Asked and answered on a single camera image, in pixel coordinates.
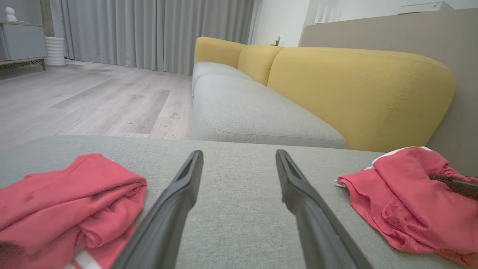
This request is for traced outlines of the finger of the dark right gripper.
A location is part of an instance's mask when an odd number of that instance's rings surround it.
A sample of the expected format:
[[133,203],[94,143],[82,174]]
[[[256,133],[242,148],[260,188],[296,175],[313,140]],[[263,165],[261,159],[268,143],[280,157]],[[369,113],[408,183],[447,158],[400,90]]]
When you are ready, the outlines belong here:
[[430,179],[442,182],[452,191],[474,200],[478,200],[478,183],[465,182],[451,176],[430,175]]

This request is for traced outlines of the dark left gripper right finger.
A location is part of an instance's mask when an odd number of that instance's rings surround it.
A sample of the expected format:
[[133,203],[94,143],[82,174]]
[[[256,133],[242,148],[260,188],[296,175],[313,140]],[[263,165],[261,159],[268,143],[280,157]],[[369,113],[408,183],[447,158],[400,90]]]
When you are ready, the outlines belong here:
[[292,157],[276,151],[282,202],[295,216],[307,269],[373,269]]

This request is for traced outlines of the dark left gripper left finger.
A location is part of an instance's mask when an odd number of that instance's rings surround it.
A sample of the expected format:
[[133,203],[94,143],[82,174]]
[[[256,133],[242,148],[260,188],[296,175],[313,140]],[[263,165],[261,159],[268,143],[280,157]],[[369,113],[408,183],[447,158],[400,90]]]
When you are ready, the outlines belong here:
[[204,155],[193,151],[155,201],[112,269],[175,269],[188,213],[196,204]]

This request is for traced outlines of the red shorts white trim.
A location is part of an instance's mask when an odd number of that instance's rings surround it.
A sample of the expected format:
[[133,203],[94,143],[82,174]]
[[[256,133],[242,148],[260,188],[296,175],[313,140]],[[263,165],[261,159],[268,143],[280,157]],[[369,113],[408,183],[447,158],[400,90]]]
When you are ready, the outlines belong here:
[[338,177],[355,211],[395,249],[433,253],[478,269],[478,201],[432,176],[478,184],[438,152],[407,147],[377,157],[363,170]]

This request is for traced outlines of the red white number 23 jersey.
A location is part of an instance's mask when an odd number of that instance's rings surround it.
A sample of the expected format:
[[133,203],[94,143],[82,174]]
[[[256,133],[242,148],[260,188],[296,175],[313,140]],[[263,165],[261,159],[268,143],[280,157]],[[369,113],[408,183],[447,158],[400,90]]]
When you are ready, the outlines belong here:
[[0,189],[0,269],[110,269],[147,182],[101,154]]

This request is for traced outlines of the grey sofa seat cushion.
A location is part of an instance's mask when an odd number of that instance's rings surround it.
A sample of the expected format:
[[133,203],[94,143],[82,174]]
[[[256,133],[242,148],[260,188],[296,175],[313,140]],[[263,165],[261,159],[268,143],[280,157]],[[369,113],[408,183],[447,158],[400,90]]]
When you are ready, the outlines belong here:
[[204,75],[193,92],[194,140],[347,149],[332,126],[270,88]]
[[194,96],[195,86],[198,79],[201,78],[203,75],[209,74],[225,75],[228,77],[253,81],[250,76],[246,75],[245,73],[239,71],[237,68],[234,68],[232,66],[215,62],[198,62],[194,65],[192,71],[192,96]]
[[339,176],[372,164],[381,152],[131,137],[50,136],[0,151],[0,188],[31,173],[63,170],[80,155],[100,153],[147,180],[145,210],[192,151],[204,165],[188,213],[176,269],[305,269],[294,215],[282,203],[275,155],[289,153],[374,269],[467,269],[438,255],[391,247],[353,209]]

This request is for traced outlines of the yellow sofa backrest cushion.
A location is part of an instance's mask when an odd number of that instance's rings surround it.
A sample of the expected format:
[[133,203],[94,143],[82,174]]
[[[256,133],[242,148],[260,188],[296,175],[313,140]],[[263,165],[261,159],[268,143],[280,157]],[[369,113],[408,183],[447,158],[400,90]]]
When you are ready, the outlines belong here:
[[276,56],[267,85],[335,128],[350,149],[389,152],[428,143],[456,79],[415,53],[289,47]]
[[193,62],[214,62],[237,68],[245,44],[200,36],[196,40]]
[[283,49],[282,46],[247,45],[239,55],[237,69],[266,86],[273,62]]

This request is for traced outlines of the flat white box device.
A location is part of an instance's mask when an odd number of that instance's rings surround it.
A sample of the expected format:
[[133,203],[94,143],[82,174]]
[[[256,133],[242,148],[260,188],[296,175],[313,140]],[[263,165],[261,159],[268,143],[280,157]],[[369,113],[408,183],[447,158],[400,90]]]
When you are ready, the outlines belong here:
[[410,4],[410,5],[400,6],[398,9],[397,15],[422,13],[422,12],[446,11],[446,10],[454,10],[454,8],[448,5],[444,1],[429,2],[429,3]]

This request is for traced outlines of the grey pleated curtain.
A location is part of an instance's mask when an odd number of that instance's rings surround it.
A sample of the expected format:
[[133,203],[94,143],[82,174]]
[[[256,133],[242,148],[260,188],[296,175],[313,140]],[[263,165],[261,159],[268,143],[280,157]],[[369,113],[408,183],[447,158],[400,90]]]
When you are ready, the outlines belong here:
[[201,36],[246,44],[255,0],[50,0],[65,57],[190,75]]

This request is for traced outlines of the white ribbed cylinder vase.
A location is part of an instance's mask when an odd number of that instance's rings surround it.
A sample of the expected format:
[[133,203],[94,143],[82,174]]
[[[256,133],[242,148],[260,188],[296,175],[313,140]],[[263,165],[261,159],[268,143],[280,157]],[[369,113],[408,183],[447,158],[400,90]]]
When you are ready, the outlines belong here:
[[65,60],[65,38],[46,36],[47,56],[44,59],[47,67],[64,67],[67,65]]

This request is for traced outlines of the white slatted rack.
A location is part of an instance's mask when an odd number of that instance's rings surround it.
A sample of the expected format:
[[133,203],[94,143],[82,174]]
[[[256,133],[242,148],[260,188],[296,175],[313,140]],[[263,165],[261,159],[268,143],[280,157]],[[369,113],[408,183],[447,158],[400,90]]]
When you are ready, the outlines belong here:
[[323,3],[318,5],[316,11],[315,24],[326,24],[330,22],[337,22],[340,20],[341,10],[338,7],[327,6]]

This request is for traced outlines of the grey sideboard cabinet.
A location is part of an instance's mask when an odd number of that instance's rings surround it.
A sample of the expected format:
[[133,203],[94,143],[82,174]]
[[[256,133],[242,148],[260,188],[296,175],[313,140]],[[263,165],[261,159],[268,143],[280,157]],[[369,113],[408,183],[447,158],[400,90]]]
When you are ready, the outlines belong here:
[[23,66],[38,62],[46,71],[47,56],[43,26],[0,21],[0,66]]

